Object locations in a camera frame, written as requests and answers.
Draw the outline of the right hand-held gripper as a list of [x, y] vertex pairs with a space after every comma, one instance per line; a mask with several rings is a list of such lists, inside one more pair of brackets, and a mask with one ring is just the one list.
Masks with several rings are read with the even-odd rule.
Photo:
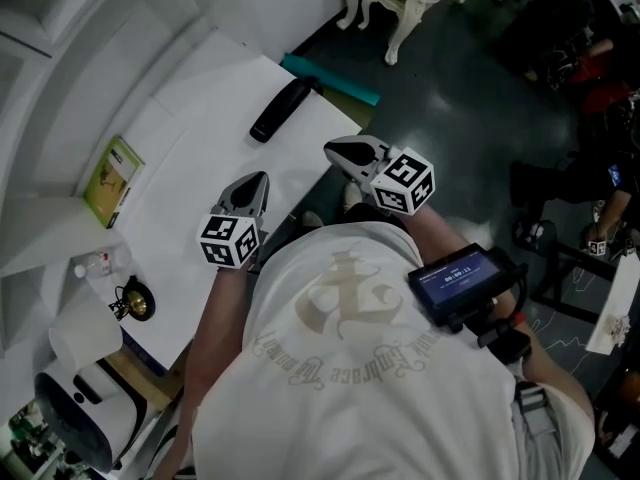
[[435, 192], [434, 166], [409, 147], [356, 135], [327, 142], [324, 153], [386, 213], [412, 216]]

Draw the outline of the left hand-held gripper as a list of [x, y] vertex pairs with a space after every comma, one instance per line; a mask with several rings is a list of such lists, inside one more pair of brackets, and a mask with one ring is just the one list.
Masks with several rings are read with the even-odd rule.
[[257, 254], [264, 236], [270, 179], [265, 171], [245, 175], [221, 193], [202, 219], [197, 241], [208, 264], [238, 270]]

